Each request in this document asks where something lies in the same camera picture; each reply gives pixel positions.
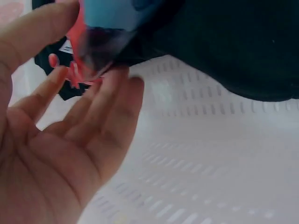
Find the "pink surface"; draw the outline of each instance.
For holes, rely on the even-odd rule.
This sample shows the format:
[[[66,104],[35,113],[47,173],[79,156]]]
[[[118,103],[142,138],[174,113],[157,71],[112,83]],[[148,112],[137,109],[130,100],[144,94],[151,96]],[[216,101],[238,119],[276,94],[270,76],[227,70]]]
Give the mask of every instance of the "pink surface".
[[[4,0],[0,3],[0,28],[19,17],[24,10],[22,1]]]

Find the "finger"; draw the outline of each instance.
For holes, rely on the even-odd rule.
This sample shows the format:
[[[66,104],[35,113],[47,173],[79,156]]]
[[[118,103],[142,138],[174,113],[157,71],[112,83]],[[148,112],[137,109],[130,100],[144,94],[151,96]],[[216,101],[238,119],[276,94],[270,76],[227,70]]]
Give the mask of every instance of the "finger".
[[[66,133],[66,139],[74,141],[80,146],[85,146],[93,133],[100,132],[115,104],[122,84],[127,79],[128,67],[110,70],[104,78],[99,92],[94,97],[85,118]]]
[[[44,132],[63,137],[65,133],[78,122],[84,119],[94,96],[100,89],[100,83],[92,85],[78,100],[65,116],[64,120],[53,123],[44,129]]]
[[[95,163],[102,184],[105,184],[120,167],[135,134],[142,106],[144,84],[132,78],[115,104],[103,133],[94,135],[86,152]]]
[[[68,123],[70,126],[75,126],[81,120],[83,120],[89,110],[90,105],[93,102],[93,99],[98,93],[100,86],[101,86],[100,83],[93,84],[83,94],[80,100],[78,100],[78,102],[76,102],[75,105],[70,109],[70,111],[67,113],[67,115],[64,118],[64,122]]]
[[[48,4],[2,29],[0,75],[11,75],[46,45],[62,38],[75,23],[78,12],[75,1]]]
[[[62,88],[67,73],[66,67],[61,66],[54,69],[30,96],[21,99],[12,107],[24,111],[35,123],[38,122]]]

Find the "white ventilated tray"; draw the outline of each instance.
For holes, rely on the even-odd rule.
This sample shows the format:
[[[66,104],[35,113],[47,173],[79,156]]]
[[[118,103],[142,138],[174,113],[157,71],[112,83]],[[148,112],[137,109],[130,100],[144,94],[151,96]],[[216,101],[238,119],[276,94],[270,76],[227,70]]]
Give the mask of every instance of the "white ventilated tray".
[[[45,77],[32,61],[23,70],[14,100]],[[135,139],[80,224],[299,223],[299,101],[236,96],[170,56],[132,74],[145,80]],[[55,98],[39,127],[77,99]]]

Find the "palm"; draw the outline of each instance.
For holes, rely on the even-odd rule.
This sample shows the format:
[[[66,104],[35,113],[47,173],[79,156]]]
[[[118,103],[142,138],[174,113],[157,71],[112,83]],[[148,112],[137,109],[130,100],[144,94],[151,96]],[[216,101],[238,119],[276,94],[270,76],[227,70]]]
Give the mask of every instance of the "palm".
[[[64,68],[8,109],[0,149],[0,223],[78,220],[119,168],[134,135],[143,84],[127,73],[110,71],[63,121],[44,131],[35,123],[63,83]]]

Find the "black cloth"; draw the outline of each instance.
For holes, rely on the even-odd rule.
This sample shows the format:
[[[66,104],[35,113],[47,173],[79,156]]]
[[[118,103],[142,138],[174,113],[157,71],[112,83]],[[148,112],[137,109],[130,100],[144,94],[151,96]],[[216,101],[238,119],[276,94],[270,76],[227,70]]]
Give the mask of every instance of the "black cloth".
[[[238,95],[281,101],[299,98],[298,34],[296,0],[166,0],[118,61],[133,65],[170,54]],[[48,53],[60,44],[36,57],[46,73]],[[67,97],[82,92],[70,91]]]

